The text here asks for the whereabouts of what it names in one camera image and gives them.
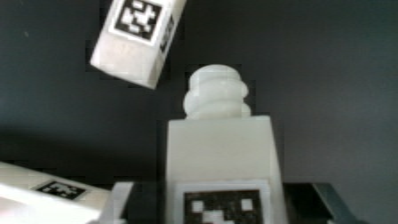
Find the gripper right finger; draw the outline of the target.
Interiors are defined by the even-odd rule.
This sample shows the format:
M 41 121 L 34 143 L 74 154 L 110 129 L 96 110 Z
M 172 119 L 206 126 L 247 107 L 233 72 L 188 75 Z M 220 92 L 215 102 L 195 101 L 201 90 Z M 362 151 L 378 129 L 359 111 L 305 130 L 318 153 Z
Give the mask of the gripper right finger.
M 284 196 L 289 224 L 368 224 L 329 183 L 286 183 Z

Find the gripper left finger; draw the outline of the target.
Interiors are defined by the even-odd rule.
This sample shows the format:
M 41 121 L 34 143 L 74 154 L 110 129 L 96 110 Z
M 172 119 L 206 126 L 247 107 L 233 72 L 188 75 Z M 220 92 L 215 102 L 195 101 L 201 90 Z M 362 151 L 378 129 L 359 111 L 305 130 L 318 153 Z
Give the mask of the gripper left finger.
M 162 193 L 158 182 L 117 182 L 99 213 L 99 224 L 163 224 Z

